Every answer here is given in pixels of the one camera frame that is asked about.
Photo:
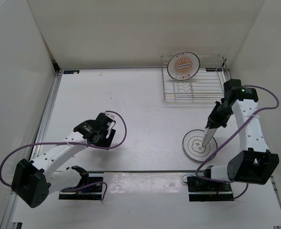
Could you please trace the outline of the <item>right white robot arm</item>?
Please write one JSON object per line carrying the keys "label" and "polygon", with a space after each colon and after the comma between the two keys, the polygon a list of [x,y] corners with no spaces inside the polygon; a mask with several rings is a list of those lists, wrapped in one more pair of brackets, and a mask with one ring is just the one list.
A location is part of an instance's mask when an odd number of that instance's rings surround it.
{"label": "right white robot arm", "polygon": [[263,137],[257,117],[261,111],[257,91],[253,87],[242,86],[239,79],[226,81],[223,88],[224,97],[216,102],[208,117],[202,145],[209,143],[219,127],[226,127],[233,115],[238,127],[234,135],[239,137],[240,148],[227,164],[207,167],[202,186],[212,191],[219,183],[264,185],[279,164],[279,156],[270,151]]}

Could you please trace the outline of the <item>orange sunburst plate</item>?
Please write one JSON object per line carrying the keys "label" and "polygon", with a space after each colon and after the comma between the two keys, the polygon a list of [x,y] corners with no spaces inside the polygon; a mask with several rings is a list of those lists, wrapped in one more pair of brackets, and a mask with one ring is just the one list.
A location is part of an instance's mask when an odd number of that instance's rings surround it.
{"label": "orange sunburst plate", "polygon": [[200,69],[200,59],[192,52],[180,52],[172,56],[167,64],[167,73],[173,80],[186,81]]}

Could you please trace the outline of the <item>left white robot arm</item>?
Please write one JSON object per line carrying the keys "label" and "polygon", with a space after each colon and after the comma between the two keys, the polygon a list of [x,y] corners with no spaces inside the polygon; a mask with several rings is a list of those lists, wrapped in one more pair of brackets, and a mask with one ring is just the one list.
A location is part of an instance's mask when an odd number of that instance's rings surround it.
{"label": "left white robot arm", "polygon": [[96,119],[86,120],[48,152],[31,161],[21,160],[15,169],[11,189],[31,208],[36,208],[49,194],[78,192],[89,184],[87,171],[80,166],[59,168],[87,147],[109,148],[115,130],[111,128],[114,115],[99,113]]}

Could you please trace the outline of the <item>white flower plate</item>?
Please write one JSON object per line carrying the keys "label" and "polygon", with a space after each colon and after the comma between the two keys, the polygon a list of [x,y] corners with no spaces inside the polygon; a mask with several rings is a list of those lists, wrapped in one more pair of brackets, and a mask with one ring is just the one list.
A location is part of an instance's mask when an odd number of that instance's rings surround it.
{"label": "white flower plate", "polygon": [[202,146],[203,134],[203,130],[191,130],[184,136],[182,141],[184,153],[197,162],[204,162],[218,148],[214,138],[206,146]]}

